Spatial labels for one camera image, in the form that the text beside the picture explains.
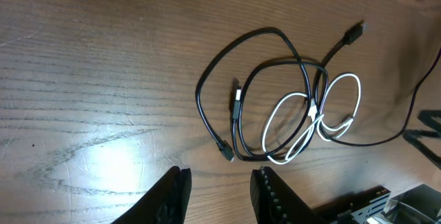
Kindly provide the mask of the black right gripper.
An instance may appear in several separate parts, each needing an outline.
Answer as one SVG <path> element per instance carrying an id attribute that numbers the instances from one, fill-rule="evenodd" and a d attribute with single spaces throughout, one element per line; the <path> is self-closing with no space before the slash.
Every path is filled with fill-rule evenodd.
<path id="1" fill-rule="evenodd" d="M 258 223 L 440 224 L 440 193 L 427 185 L 397 196 L 383 186 L 352 192 L 315 213 L 271 167 L 262 166 L 252 170 L 250 196 Z"/>

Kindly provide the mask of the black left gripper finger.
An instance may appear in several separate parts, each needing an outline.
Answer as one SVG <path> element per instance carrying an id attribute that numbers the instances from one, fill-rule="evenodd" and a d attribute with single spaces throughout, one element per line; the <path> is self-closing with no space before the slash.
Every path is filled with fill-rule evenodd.
<path id="1" fill-rule="evenodd" d="M 191 170 L 173 166 L 112 224 L 184 223 L 191 190 Z"/>

